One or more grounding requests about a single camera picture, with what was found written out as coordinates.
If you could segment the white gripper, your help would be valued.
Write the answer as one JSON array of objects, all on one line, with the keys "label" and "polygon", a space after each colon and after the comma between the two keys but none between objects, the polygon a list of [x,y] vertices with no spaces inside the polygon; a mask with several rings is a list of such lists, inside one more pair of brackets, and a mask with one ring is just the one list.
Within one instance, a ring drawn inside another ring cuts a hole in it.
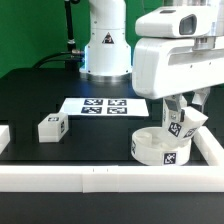
[{"label": "white gripper", "polygon": [[194,51],[193,45],[193,39],[142,38],[135,46],[133,89],[144,98],[165,97],[162,121],[184,121],[187,101],[181,93],[195,90],[192,105],[203,112],[209,87],[224,84],[224,37],[212,50]]}]

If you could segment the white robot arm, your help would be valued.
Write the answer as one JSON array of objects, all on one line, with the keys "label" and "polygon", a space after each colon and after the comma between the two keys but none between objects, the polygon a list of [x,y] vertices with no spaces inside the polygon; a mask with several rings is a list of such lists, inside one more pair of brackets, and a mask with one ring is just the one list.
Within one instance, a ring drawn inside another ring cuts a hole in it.
[{"label": "white robot arm", "polygon": [[164,0],[137,19],[134,48],[125,40],[124,0],[89,3],[84,77],[116,82],[130,75],[137,95],[170,99],[177,121],[182,93],[193,91],[193,102],[202,104],[211,86],[224,84],[224,0]]}]

